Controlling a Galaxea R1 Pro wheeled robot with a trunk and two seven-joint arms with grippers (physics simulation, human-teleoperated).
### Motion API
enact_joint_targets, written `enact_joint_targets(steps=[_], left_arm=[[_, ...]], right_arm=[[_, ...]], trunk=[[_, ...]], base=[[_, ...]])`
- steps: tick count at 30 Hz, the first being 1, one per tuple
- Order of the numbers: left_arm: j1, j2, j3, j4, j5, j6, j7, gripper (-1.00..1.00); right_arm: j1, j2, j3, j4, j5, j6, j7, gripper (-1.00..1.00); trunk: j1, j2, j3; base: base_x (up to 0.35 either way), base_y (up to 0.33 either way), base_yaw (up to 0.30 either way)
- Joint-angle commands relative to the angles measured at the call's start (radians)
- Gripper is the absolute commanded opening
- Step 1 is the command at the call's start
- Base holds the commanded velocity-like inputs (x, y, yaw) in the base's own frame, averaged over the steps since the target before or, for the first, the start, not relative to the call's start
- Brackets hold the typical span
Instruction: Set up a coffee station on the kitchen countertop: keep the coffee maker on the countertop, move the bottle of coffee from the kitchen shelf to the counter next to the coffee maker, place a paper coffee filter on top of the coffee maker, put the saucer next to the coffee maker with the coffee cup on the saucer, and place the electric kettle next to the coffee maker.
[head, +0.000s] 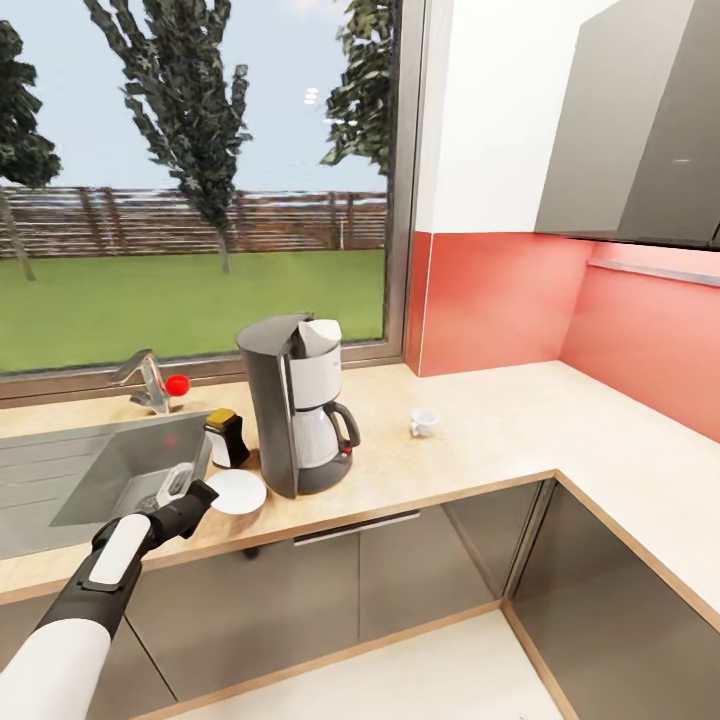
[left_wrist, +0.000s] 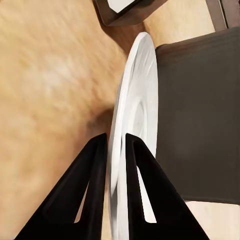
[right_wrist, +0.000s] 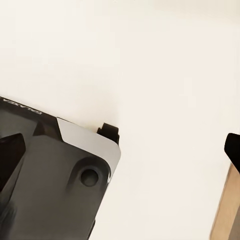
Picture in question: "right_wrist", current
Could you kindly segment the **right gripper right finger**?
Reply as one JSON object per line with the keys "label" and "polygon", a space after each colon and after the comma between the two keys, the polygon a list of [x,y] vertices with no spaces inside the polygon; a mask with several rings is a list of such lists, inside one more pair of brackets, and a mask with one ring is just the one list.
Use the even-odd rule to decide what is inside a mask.
{"label": "right gripper right finger", "polygon": [[235,165],[240,173],[240,135],[235,133],[229,133],[227,135],[224,151]]}

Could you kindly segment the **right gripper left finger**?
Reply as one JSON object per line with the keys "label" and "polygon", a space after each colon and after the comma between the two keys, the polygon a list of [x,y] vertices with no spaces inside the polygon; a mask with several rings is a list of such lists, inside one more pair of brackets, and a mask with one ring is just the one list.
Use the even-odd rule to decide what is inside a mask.
{"label": "right gripper left finger", "polygon": [[0,139],[0,193],[26,152],[21,133]]}

